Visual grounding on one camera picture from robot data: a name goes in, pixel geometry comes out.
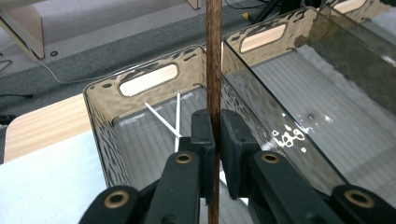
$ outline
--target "white straw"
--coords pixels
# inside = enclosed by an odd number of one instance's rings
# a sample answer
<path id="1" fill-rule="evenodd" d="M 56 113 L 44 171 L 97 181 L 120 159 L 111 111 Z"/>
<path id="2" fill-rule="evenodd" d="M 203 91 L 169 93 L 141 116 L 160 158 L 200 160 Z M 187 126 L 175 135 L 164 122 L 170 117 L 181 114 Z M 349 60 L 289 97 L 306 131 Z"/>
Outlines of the white straw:
<path id="1" fill-rule="evenodd" d="M 180 91 L 177 92 L 176 131 L 180 133 Z M 178 138 L 175 137 L 175 152 L 178 152 Z"/>
<path id="2" fill-rule="evenodd" d="M 179 132 L 177 132 L 160 114 L 157 113 L 157 111 L 155 111 L 155 109 L 153 109 L 151 107 L 151 105 L 149 105 L 148 103 L 145 102 L 145 106 L 151 110 L 151 112 L 160 120 L 163 122 L 163 124 L 172 132 L 175 134 L 175 136 L 177 138 L 182 137 L 181 134 Z"/>

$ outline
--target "screw hole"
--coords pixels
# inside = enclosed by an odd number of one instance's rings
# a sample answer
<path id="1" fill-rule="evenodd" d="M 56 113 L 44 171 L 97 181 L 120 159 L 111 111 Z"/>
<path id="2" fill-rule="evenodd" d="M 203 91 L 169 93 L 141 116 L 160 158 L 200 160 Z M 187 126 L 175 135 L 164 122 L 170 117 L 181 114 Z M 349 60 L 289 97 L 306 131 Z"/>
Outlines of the screw hole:
<path id="1" fill-rule="evenodd" d="M 117 190 L 110 193 L 105 198 L 105 206 L 107 208 L 119 208 L 125 205 L 129 200 L 129 194 L 125 190 Z"/>
<path id="2" fill-rule="evenodd" d="M 374 200 L 370 195 L 361 192 L 358 189 L 349 189 L 344 193 L 344 196 L 351 202 L 359 207 L 371 208 L 374 207 Z"/>
<path id="3" fill-rule="evenodd" d="M 123 196 L 120 194 L 114 195 L 113 197 L 110 198 L 110 201 L 112 203 L 119 203 L 120 201 L 122 201 Z"/>
<path id="4" fill-rule="evenodd" d="M 102 87 L 103 88 L 110 88 L 112 85 L 110 84 L 110 83 L 107 83 L 107 84 L 105 84 L 105 85 L 103 85 Z"/>
<path id="5" fill-rule="evenodd" d="M 55 57 L 56 55 L 58 55 L 58 51 L 55 50 L 55 51 L 51 52 L 49 55 L 52 57 Z"/>
<path id="6" fill-rule="evenodd" d="M 176 157 L 176 161 L 181 164 L 189 163 L 192 161 L 192 157 L 189 154 L 181 154 Z"/>
<path id="7" fill-rule="evenodd" d="M 269 162 L 269 163 L 277 163 L 277 162 L 279 162 L 279 157 L 276 155 L 276 154 L 273 154 L 273 153 L 265 153 L 265 154 L 262 154 L 262 159 L 264 160 L 264 161 L 266 161 L 266 162 Z"/>

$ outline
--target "black cable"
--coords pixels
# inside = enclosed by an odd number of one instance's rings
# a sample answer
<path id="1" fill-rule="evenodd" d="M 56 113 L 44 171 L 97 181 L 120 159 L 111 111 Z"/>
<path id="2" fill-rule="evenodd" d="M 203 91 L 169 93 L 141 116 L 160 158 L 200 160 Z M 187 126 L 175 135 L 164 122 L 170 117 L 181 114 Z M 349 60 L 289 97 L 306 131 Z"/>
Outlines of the black cable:
<path id="1" fill-rule="evenodd" d="M 225 0 L 225 3 L 229 6 L 229 7 L 231 7 L 231 8 L 233 8 L 233 9 L 250 9 L 250 8 L 258 8 L 258 7 L 264 7 L 266 4 L 262 4 L 262 5 L 259 5 L 259 6 L 254 6 L 254 7 L 242 7 L 239 3 L 236 3 L 238 6 L 240 6 L 240 7 L 233 7 L 233 6 L 231 6 L 228 2 L 227 2 L 227 0 Z"/>
<path id="2" fill-rule="evenodd" d="M 104 76 L 100 76 L 100 77 L 89 77 L 89 78 L 84 78 L 84 79 L 80 79 L 80 80 L 76 80 L 76 81 L 63 82 L 63 81 L 59 80 L 59 78 L 57 78 L 55 76 L 55 74 L 52 72 L 52 70 L 48 66 L 46 66 L 44 63 L 40 62 L 39 60 L 37 60 L 37 62 L 40 63 L 41 65 L 43 65 L 45 68 L 47 68 L 47 70 L 49 70 L 49 72 L 52 74 L 52 76 L 55 78 L 55 80 L 61 85 L 70 85 L 70 84 L 75 84 L 75 83 L 80 83 L 80 82 L 85 82 L 85 81 L 92 81 L 92 80 L 97 80 L 97 79 L 104 78 L 104 77 L 113 76 L 113 75 L 115 75 L 118 72 L 122 72 L 124 70 L 131 69 L 132 67 L 136 67 L 136 66 L 141 64 L 141 63 L 130 64 L 130 65 L 127 65 L 127 66 L 124 66 L 124 67 L 120 68 L 119 70 L 117 70 L 115 72 L 112 72 L 110 74 L 107 74 L 107 75 L 104 75 Z"/>
<path id="3" fill-rule="evenodd" d="M 268 3 L 270 3 L 270 2 L 271 2 L 271 0 L 256 0 L 256 1 L 258 1 L 258 2 L 262 2 L 262 3 L 265 3 L 265 4 L 268 4 Z"/>
<path id="4" fill-rule="evenodd" d="M 8 68 L 12 64 L 12 61 L 11 60 L 3 60 L 3 61 L 0 61 L 0 63 L 7 63 L 6 66 L 4 66 L 2 69 L 0 69 L 0 73 L 2 73 L 4 70 L 6 70 L 6 68 Z"/>
<path id="5" fill-rule="evenodd" d="M 2 96 L 18 96 L 24 98 L 33 98 L 33 94 L 0 94 L 0 97 Z"/>

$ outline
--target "wooden table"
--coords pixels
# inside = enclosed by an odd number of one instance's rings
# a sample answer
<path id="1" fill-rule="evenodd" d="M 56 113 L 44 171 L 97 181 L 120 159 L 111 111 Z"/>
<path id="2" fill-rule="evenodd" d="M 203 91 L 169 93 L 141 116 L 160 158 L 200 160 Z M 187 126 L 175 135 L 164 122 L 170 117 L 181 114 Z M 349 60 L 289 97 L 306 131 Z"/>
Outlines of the wooden table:
<path id="1" fill-rule="evenodd" d="M 9 124 L 4 161 L 15 160 L 90 129 L 82 94 L 37 109 Z"/>

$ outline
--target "black mechanical part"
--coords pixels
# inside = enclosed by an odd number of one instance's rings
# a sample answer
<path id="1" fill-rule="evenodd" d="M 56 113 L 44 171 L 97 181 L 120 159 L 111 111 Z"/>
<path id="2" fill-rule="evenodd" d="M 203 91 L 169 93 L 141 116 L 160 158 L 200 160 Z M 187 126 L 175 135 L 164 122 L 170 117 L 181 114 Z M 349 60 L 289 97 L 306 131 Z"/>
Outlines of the black mechanical part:
<path id="1" fill-rule="evenodd" d="M 172 154 L 163 169 L 145 223 L 198 223 L 200 159 L 193 152 Z"/>
<path id="2" fill-rule="evenodd" d="M 221 110 L 220 134 L 220 157 L 230 196 L 233 200 L 247 197 L 248 158 L 260 146 L 242 116 L 231 110 Z"/>
<path id="3" fill-rule="evenodd" d="M 306 7 L 318 8 L 322 4 L 322 0 L 304 0 Z"/>
<path id="4" fill-rule="evenodd" d="M 272 11 L 277 7 L 281 0 L 271 0 L 263 9 L 259 16 L 252 22 L 252 24 L 264 21 Z"/>
<path id="5" fill-rule="evenodd" d="M 79 223 L 132 223 L 139 216 L 134 212 L 138 201 L 139 193 L 132 187 L 106 189 L 96 197 Z"/>
<path id="6" fill-rule="evenodd" d="M 249 201 L 248 211 L 253 223 L 276 224 L 274 215 L 270 210 L 263 208 L 261 203 Z"/>
<path id="7" fill-rule="evenodd" d="M 189 150 L 201 159 L 201 197 L 206 199 L 206 204 L 213 202 L 214 172 L 216 144 L 212 133 L 212 124 L 207 109 L 198 110 L 191 115 L 191 145 L 181 144 L 188 141 L 180 140 L 179 150 Z"/>
<path id="8" fill-rule="evenodd" d="M 139 191 L 139 203 L 134 209 L 136 213 L 134 223 L 142 223 L 143 220 L 145 220 L 152 197 L 154 196 L 155 189 L 159 182 L 160 180 L 158 179 Z"/>
<path id="9" fill-rule="evenodd" d="M 282 0 L 279 15 L 291 12 L 301 7 L 301 0 Z"/>
<path id="10" fill-rule="evenodd" d="M 277 223 L 343 223 L 280 154 L 257 152 L 250 172 Z"/>
<path id="11" fill-rule="evenodd" d="M 371 191 L 353 185 L 332 190 L 332 209 L 346 223 L 395 223 L 396 210 Z"/>

